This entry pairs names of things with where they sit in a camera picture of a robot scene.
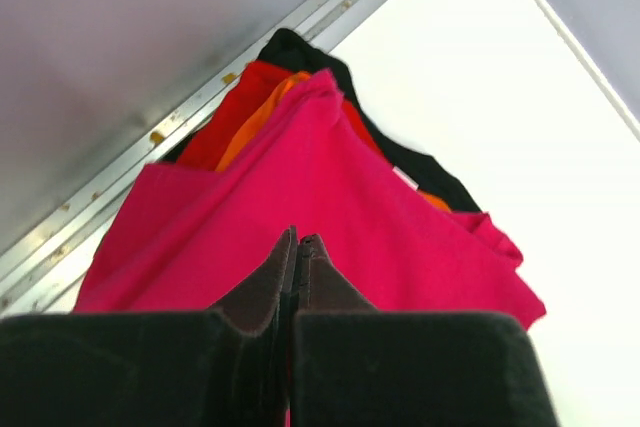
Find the magenta t shirt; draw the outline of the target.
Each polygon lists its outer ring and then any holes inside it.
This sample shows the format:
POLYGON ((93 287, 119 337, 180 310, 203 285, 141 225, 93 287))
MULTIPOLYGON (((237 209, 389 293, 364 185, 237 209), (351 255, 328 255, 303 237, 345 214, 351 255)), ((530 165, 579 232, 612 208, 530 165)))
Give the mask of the magenta t shirt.
POLYGON ((545 308, 484 214, 391 172, 351 186, 143 168, 73 310, 72 426, 553 426, 528 328, 545 308), (297 310, 260 335, 210 306, 294 226, 376 308, 297 310))

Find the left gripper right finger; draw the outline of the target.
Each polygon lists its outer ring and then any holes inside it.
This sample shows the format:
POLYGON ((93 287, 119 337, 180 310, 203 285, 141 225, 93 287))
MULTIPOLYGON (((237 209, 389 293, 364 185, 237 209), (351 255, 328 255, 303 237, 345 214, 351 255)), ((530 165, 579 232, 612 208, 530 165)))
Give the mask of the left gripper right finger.
POLYGON ((304 237, 294 272, 297 310, 321 312, 369 312, 374 305, 333 265, 322 238, 304 237))

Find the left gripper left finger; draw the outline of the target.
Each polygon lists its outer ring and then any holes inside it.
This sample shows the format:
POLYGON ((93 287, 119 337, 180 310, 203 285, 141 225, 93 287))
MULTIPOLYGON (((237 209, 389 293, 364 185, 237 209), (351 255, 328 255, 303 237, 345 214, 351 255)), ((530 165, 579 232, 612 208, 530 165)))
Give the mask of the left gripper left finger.
POLYGON ((290 226, 266 260, 210 309, 243 334, 260 335, 277 315, 280 301, 291 293, 297 248, 297 231, 290 226))

